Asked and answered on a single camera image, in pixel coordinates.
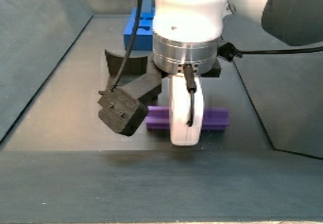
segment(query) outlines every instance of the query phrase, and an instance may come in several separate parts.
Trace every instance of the blue object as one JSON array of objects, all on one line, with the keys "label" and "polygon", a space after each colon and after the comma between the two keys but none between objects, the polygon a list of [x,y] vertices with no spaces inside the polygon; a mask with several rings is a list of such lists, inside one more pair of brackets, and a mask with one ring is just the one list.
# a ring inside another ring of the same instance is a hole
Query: blue object
[{"label": "blue object", "polygon": [[[139,28],[137,32],[137,39],[134,43],[133,50],[153,51],[153,19],[155,11],[143,12],[141,14]],[[137,8],[133,10],[127,26],[125,29],[125,45],[126,49],[130,43],[133,28],[135,24]]]}]

